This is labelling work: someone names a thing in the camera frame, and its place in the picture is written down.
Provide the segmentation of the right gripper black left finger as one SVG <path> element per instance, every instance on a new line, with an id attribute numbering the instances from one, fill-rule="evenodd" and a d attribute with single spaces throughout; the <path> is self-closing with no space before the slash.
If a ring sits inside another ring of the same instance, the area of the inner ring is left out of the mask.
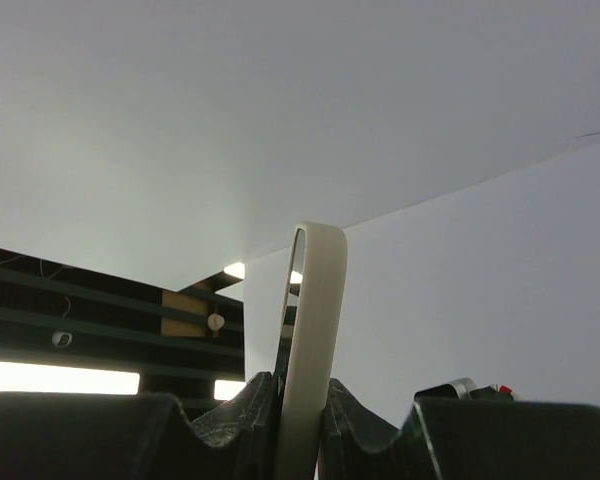
<path id="1" fill-rule="evenodd" d="M 269 479 L 271 374 L 190 421 L 171 394 L 0 392 L 0 479 Z"/>

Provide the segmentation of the phone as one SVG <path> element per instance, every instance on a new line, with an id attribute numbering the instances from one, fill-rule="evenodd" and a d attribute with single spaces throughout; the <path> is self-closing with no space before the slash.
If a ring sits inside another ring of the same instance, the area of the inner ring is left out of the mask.
<path id="1" fill-rule="evenodd" d="M 346 235 L 314 222 L 296 226 L 274 376 L 280 401 L 273 477 L 312 479 L 328 395 L 347 272 Z"/>

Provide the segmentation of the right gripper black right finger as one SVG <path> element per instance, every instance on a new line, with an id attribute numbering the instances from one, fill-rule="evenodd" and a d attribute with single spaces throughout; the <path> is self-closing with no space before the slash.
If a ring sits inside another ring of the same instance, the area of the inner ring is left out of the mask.
<path id="1" fill-rule="evenodd" d="M 401 427 L 329 385 L 322 479 L 600 479 L 600 407 L 418 393 Z"/>

